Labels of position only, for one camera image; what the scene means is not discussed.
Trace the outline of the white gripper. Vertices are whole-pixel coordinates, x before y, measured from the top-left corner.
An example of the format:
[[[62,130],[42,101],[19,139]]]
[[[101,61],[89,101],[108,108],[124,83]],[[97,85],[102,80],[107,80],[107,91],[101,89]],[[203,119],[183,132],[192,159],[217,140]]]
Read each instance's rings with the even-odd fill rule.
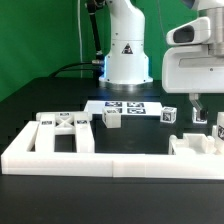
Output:
[[[196,116],[202,120],[204,108],[198,93],[224,93],[224,42],[216,39],[222,29],[204,16],[166,36],[171,48],[163,58],[162,86],[168,93],[190,93]]]

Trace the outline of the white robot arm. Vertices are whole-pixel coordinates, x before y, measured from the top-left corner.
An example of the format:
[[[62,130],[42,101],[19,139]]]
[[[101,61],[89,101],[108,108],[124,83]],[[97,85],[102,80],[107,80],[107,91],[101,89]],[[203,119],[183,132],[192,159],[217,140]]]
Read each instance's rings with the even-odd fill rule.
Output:
[[[162,87],[168,93],[187,93],[198,121],[207,118],[199,101],[202,93],[224,93],[224,0],[182,0],[198,17],[170,30],[170,48],[162,62]],[[111,47],[103,54],[95,13],[108,7]],[[96,57],[103,71],[101,85],[130,91],[153,81],[144,52],[145,17],[130,0],[86,0]]]

